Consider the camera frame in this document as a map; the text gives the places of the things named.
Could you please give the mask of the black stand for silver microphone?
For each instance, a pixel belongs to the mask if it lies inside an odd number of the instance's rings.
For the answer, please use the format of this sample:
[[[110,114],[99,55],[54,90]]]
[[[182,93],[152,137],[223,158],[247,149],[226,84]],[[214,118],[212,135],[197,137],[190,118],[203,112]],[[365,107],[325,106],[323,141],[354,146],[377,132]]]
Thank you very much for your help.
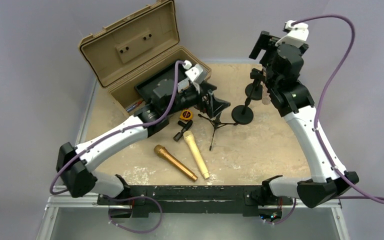
[[[264,71],[253,68],[250,72],[250,78],[253,80],[253,87],[257,87],[258,84],[262,85],[262,81],[265,79]],[[251,93],[246,97],[244,104],[237,105],[231,112],[231,117],[235,123],[239,125],[247,125],[251,123],[254,118],[254,113],[249,107],[251,101]]]

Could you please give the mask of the black round base stand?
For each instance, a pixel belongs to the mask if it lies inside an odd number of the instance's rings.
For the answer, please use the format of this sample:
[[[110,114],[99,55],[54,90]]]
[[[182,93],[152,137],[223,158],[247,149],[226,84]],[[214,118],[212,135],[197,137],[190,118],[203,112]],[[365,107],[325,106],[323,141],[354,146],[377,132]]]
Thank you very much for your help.
[[[259,101],[263,98],[263,86],[258,84],[257,87],[254,87],[252,83],[248,84],[245,88],[245,95],[248,96],[251,94],[250,99],[253,101]]]

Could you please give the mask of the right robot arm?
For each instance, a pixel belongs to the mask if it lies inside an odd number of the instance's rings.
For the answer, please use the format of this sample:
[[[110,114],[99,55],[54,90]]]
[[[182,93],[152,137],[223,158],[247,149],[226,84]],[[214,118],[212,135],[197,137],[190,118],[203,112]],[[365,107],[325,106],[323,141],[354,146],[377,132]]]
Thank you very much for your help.
[[[307,87],[299,81],[304,65],[302,56],[308,45],[276,44],[278,40],[267,31],[260,33],[249,58],[256,59],[264,50],[259,61],[263,69],[252,69],[250,78],[261,80],[267,88],[272,105],[292,129],[304,153],[311,177],[276,175],[262,182],[260,196],[264,200],[300,199],[308,208],[314,208],[344,194],[350,184],[359,182],[359,176],[346,169],[328,142],[322,146],[318,139],[326,135],[321,126],[314,126],[318,122],[315,102]]]

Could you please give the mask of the black tripod microphone stand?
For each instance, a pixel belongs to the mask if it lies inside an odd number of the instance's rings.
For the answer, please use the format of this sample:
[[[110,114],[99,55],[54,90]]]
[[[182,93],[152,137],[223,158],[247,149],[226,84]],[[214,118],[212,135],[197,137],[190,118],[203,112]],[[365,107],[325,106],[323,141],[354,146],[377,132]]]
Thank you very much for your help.
[[[232,122],[232,123],[221,122],[221,114],[218,114],[215,117],[215,119],[210,119],[208,117],[203,116],[200,113],[198,114],[198,117],[209,121],[211,123],[212,127],[213,127],[213,132],[212,132],[212,136],[211,136],[211,142],[210,142],[210,146],[209,146],[209,151],[212,151],[212,149],[213,149],[213,143],[214,143],[214,137],[215,137],[216,130],[218,130],[218,129],[222,128],[222,127],[228,126],[228,125],[232,125],[232,126],[237,126],[238,125],[238,123],[236,123],[236,122]]]

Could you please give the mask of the cream microphone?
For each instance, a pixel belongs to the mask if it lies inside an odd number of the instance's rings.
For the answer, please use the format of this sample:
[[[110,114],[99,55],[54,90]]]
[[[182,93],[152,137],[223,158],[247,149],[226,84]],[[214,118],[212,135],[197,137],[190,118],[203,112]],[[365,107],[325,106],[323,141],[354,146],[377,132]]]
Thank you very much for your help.
[[[187,130],[183,133],[183,139],[188,145],[191,154],[197,164],[197,167],[205,180],[210,178],[210,172],[206,166],[206,163],[201,155],[201,152],[196,144],[195,136],[190,130]]]

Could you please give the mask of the silver glitter microphone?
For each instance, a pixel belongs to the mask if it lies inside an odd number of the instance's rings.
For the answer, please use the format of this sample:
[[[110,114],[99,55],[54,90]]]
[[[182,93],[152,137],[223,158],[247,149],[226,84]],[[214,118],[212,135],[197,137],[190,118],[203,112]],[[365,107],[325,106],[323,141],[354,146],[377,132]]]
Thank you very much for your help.
[[[270,95],[268,93],[267,90],[262,90],[262,99],[261,99],[261,103],[265,106],[268,106],[271,104],[271,99],[270,99]]]

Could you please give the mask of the brown microphone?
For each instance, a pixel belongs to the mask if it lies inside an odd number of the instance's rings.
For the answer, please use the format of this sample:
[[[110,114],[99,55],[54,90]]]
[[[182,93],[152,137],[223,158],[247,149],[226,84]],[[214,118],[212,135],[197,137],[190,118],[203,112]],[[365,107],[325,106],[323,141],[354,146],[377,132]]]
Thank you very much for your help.
[[[198,180],[198,176],[188,167],[186,167],[181,161],[179,161],[176,157],[174,157],[164,146],[158,144],[154,147],[153,151],[159,158],[170,163],[181,173],[183,173],[188,179],[192,180],[193,182],[196,182]]]

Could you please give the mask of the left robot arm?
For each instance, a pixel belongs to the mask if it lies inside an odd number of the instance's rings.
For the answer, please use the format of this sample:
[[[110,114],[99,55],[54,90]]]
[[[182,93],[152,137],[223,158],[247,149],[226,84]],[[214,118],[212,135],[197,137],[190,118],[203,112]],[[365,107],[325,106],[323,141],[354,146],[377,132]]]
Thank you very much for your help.
[[[100,193],[116,198],[127,184],[115,175],[98,172],[97,167],[124,148],[145,140],[169,124],[168,116],[194,107],[210,119],[217,117],[231,104],[215,97],[217,89],[206,81],[190,81],[178,91],[173,80],[161,80],[149,93],[147,104],[123,123],[88,142],[73,146],[66,142],[59,147],[56,163],[57,178],[73,198],[87,193]]]

